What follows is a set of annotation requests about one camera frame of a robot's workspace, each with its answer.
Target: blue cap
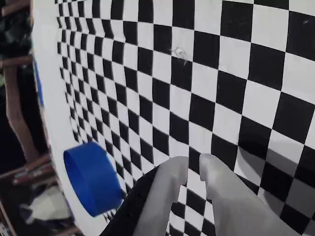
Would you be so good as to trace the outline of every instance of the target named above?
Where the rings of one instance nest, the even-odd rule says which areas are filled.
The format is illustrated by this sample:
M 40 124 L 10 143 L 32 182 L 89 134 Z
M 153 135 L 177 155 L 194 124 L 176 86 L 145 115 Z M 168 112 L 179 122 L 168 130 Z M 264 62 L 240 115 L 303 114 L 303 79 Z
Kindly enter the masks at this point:
M 123 194 L 106 152 L 89 142 L 68 149 L 63 159 L 72 187 L 91 216 L 118 208 Z

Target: blue cylinder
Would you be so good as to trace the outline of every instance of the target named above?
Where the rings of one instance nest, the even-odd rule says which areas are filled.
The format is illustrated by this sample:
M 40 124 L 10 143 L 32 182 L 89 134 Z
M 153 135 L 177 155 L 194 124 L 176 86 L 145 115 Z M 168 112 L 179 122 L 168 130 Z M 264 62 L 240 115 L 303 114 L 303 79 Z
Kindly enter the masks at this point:
M 63 159 L 72 187 L 91 216 L 118 208 L 123 195 L 106 152 L 89 142 L 68 149 Z

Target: checkerboard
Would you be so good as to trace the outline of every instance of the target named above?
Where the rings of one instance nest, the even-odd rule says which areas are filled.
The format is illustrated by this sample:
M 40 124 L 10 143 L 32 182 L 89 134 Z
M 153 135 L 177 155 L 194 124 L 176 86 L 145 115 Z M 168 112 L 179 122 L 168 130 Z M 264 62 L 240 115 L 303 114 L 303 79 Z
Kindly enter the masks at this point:
M 315 1 L 56 0 L 73 135 L 127 194 L 189 157 L 167 234 L 215 235 L 212 153 L 300 234 L 315 234 Z M 115 212 L 106 213 L 110 220 Z

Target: black square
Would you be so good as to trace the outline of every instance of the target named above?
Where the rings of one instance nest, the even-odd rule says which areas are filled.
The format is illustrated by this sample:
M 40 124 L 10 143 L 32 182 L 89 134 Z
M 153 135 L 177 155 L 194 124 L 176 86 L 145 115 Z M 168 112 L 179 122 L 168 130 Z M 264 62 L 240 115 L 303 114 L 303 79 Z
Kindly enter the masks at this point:
M 241 114 L 245 88 L 246 80 L 219 71 L 216 102 Z
M 185 234 L 187 234 L 189 236 L 199 236 L 200 235 L 200 231 L 198 229 L 196 229 L 193 225 L 188 223 L 187 221 L 185 221 L 184 232 L 185 232 Z
M 285 52 L 252 43 L 248 80 L 281 90 L 284 56 Z
M 287 223 L 292 229 L 302 234 L 310 222 L 310 219 L 298 212 L 296 209 L 284 205 L 280 219 Z
M 170 113 L 169 135 L 184 144 L 189 143 L 189 122 Z
M 114 99 L 107 97 L 109 112 L 114 116 L 118 117 L 117 113 L 117 101 Z
M 139 134 L 139 116 L 129 109 L 128 109 L 128 121 L 129 121 L 129 128 L 132 129 L 136 134 Z
M 176 203 L 173 203 L 172 204 L 172 208 L 171 208 L 171 211 L 181 217 L 181 218 L 185 218 L 185 205 L 180 203 L 180 202 L 176 202 Z
M 294 177 L 315 188 L 315 150 L 304 146 Z
M 248 179 L 243 178 L 242 176 L 237 175 L 241 181 L 251 190 L 253 191 L 254 194 L 258 194 L 259 191 L 259 186 L 257 186 L 256 184 L 250 182 Z
M 282 92 L 273 129 L 304 143 L 311 125 L 314 108 L 313 104 Z
M 253 4 L 223 1 L 221 35 L 250 42 Z
M 153 23 L 153 1 L 139 0 L 138 21 Z
M 120 137 L 112 131 L 113 145 L 120 150 Z
M 195 31 L 193 61 L 215 69 L 219 67 L 220 36 Z
M 130 158 L 131 158 L 131 162 L 136 167 L 141 169 L 141 158 L 140 158 L 140 155 L 135 150 L 133 150 L 132 148 L 130 148 Z
M 98 132 L 101 133 L 101 134 L 104 134 L 104 132 L 103 132 L 103 123 L 97 118 L 95 118 L 95 121 L 96 121 L 96 128 L 97 128 Z
M 113 145 L 105 139 L 106 151 L 114 156 Z
M 195 2 L 191 0 L 173 0 L 173 26 L 194 29 Z
M 118 83 L 115 83 L 115 87 L 116 87 L 117 101 L 127 106 L 126 87 Z
M 123 64 L 124 44 L 119 41 L 113 42 L 112 61 Z
M 126 86 L 138 92 L 137 71 L 125 67 Z
M 102 56 L 102 45 L 103 45 L 103 38 L 102 37 L 95 37 L 94 42 L 94 54 L 98 56 Z
M 98 142 L 98 136 L 97 136 L 97 131 L 91 127 L 91 132 L 92 132 L 92 137 Z
M 110 19 L 112 20 L 122 20 L 124 13 L 124 0 L 112 1 Z
M 82 113 L 83 113 L 83 119 L 86 120 L 87 122 L 89 122 L 88 111 L 83 107 L 82 107 Z
M 286 51 L 315 61 L 315 17 L 289 12 Z
M 92 114 L 94 114 L 92 101 L 89 100 L 89 99 L 87 99 L 87 105 L 88 105 L 88 110 L 89 110 L 89 112 L 91 112 Z
M 153 78 L 152 81 L 152 96 L 153 102 L 168 109 L 170 103 L 170 85 Z
M 164 154 L 169 154 L 168 135 L 155 127 L 153 127 L 153 146 Z
M 214 115 L 215 103 L 191 94 L 189 121 L 212 131 Z
M 249 153 L 266 159 L 271 129 L 242 117 L 238 145 Z
M 154 51 L 171 55 L 172 28 L 170 26 L 154 25 Z
M 200 153 L 195 149 L 189 147 L 189 169 L 195 171 L 197 174 L 200 174 L 199 171 L 199 157 Z
M 139 96 L 140 100 L 140 116 L 144 118 L 147 122 L 152 123 L 152 102 L 143 96 Z
M 91 18 L 85 18 L 85 20 L 87 21 L 89 34 L 95 35 L 95 28 L 94 28 L 94 24 L 93 24 L 92 19 Z
M 232 171 L 234 170 L 237 145 L 212 134 L 211 153 L 223 161 Z
M 215 236 L 216 235 L 215 225 L 212 224 L 210 221 L 203 219 L 202 232 L 207 236 Z
M 138 47 L 138 71 L 152 75 L 153 51 Z
M 172 57 L 171 84 L 187 91 L 191 91 L 191 75 L 191 61 Z
M 104 71 L 104 77 L 108 79 L 113 79 L 113 68 L 112 68 L 112 62 L 108 61 L 106 59 L 103 59 L 103 71 Z
M 141 155 L 150 161 L 152 164 L 153 162 L 153 147 L 148 144 L 146 141 L 140 138 L 140 146 L 141 146 Z
M 104 124 L 106 124 L 108 127 L 110 127 L 109 125 L 109 113 L 104 110 L 103 108 L 100 109 L 101 113 L 102 113 L 102 121 Z
M 127 158 L 125 158 L 124 155 L 123 155 L 123 165 L 126 171 L 128 171 L 132 175 L 131 162 Z
M 97 83 L 97 89 L 103 93 L 105 92 L 105 82 L 104 82 L 104 77 L 101 77 L 96 74 L 96 83 Z
M 189 189 L 187 189 L 186 204 L 201 215 L 205 213 L 206 200 Z
M 119 121 L 119 132 L 120 132 L 120 137 L 125 140 L 127 143 L 129 143 L 129 131 L 128 127 L 123 124 L 121 121 Z
M 293 177 L 266 162 L 262 173 L 260 187 L 285 202 Z
M 124 21 L 124 35 L 126 38 L 126 43 L 130 43 L 133 45 L 138 45 L 138 30 L 137 30 L 137 23 Z
M 255 0 L 254 3 L 289 10 L 289 0 Z
M 105 32 L 105 38 L 114 38 L 110 20 L 102 20 L 102 25 L 103 25 L 103 30 Z
M 124 169 L 117 162 L 116 162 L 116 171 L 117 171 L 117 174 L 119 174 L 122 178 L 124 178 L 124 176 L 125 176 L 124 175 Z
M 93 87 L 91 87 L 91 95 L 92 95 L 92 101 L 99 105 L 98 92 Z

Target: white square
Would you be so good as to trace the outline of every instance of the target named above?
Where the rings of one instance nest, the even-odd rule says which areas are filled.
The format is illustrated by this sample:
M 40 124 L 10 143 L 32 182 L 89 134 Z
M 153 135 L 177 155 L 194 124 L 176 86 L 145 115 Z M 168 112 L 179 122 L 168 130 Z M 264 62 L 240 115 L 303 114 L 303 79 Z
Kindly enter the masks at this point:
M 254 5 L 252 14 L 252 43 L 285 52 L 289 11 Z
M 129 144 L 137 153 L 141 153 L 140 136 L 137 135 L 132 129 L 129 129 Z
M 169 134 L 169 117 L 169 110 L 153 103 L 153 126 L 165 134 Z
M 192 61 L 194 45 L 194 31 L 180 27 L 172 27 L 172 56 L 179 57 L 174 51 L 180 49 L 185 52 L 185 60 Z
M 115 41 L 125 42 L 126 38 L 124 35 L 124 24 L 123 21 L 120 20 L 111 20 L 110 21 L 112 32 L 114 35 Z
M 169 215 L 169 222 L 171 222 L 172 227 L 174 227 L 176 230 L 184 232 L 185 221 L 181 217 L 175 215 L 172 211 L 170 212 Z
M 212 132 L 189 122 L 189 146 L 200 153 L 211 153 Z
M 265 161 L 238 147 L 234 173 L 260 185 Z
M 129 88 L 126 88 L 126 93 L 128 108 L 138 115 L 140 110 L 139 94 Z
M 139 117 L 139 135 L 144 141 L 153 146 L 153 126 L 142 117 Z
M 196 212 L 194 209 L 186 206 L 185 220 L 193 225 L 196 229 L 202 230 L 203 216 Z
M 168 138 L 168 146 L 170 158 L 173 158 L 175 156 L 189 156 L 189 146 L 181 142 L 178 142 L 171 136 Z
M 118 112 L 118 119 L 122 123 L 124 123 L 126 126 L 129 126 L 128 108 L 125 105 L 121 104 L 120 102 L 117 102 L 117 112 Z
M 241 114 L 216 103 L 213 133 L 237 145 L 241 119 Z
M 218 70 L 192 63 L 191 92 L 215 102 L 217 97 Z
M 164 154 L 163 152 L 157 150 L 155 147 L 153 148 L 153 160 L 154 165 L 158 166 L 162 164 L 163 162 L 169 160 L 169 156 Z
M 95 35 L 88 34 L 87 35 L 87 52 L 90 54 L 94 54 L 94 45 L 95 45 Z
M 114 116 L 113 114 L 109 114 L 109 124 L 110 124 L 110 129 L 111 131 L 113 131 L 114 133 L 116 133 L 118 136 L 120 136 L 120 130 L 119 130 L 119 120 L 117 119 L 116 116 Z
M 153 22 L 156 25 L 172 26 L 173 4 L 169 0 L 153 0 L 154 15 Z
M 138 22 L 138 46 L 153 50 L 153 24 Z
M 289 0 L 289 10 L 315 16 L 314 0 Z
M 282 91 L 315 104 L 315 61 L 285 54 Z
M 106 60 L 111 61 L 113 55 L 113 44 L 114 40 L 110 38 L 103 38 L 102 44 L 102 57 Z
M 266 161 L 294 176 L 304 145 L 287 136 L 271 131 Z
M 141 96 L 152 101 L 152 77 L 137 71 L 138 92 Z
M 153 168 L 154 168 L 154 165 L 151 162 L 149 162 L 146 158 L 141 156 L 141 169 L 142 169 L 143 173 L 146 174 L 147 172 L 149 172 Z
M 103 58 L 93 55 L 94 57 L 94 71 L 101 77 L 104 77 Z
M 276 116 L 280 91 L 247 81 L 243 115 L 264 126 L 272 128 Z
M 153 51 L 153 77 L 171 83 L 172 57 L 170 55 Z
M 306 137 L 305 145 L 315 149 L 315 113 L 313 114 L 309 132 Z
M 124 46 L 124 66 L 138 69 L 138 47 L 129 43 Z
M 195 0 L 195 30 L 220 35 L 222 0 Z
M 213 214 L 213 207 L 212 204 L 208 201 L 206 201 L 206 207 L 205 207 L 205 218 L 209 220 L 212 224 L 215 224 L 215 218 Z
M 189 120 L 189 108 L 191 92 L 179 88 L 175 85 L 170 86 L 170 111 L 177 116 Z
M 277 215 L 280 216 L 284 202 L 280 201 L 271 193 L 259 188 L 257 196 Z
M 138 9 L 139 1 L 138 0 L 124 0 L 124 21 L 133 21 L 138 22 Z
M 206 183 L 200 180 L 200 175 L 195 171 L 188 169 L 187 188 L 199 195 L 203 199 L 207 199 Z
M 251 43 L 220 36 L 219 70 L 247 79 L 250 66 Z
M 113 80 L 104 78 L 107 96 L 117 100 L 116 86 Z
M 114 81 L 126 86 L 125 68 L 123 65 L 112 62 Z

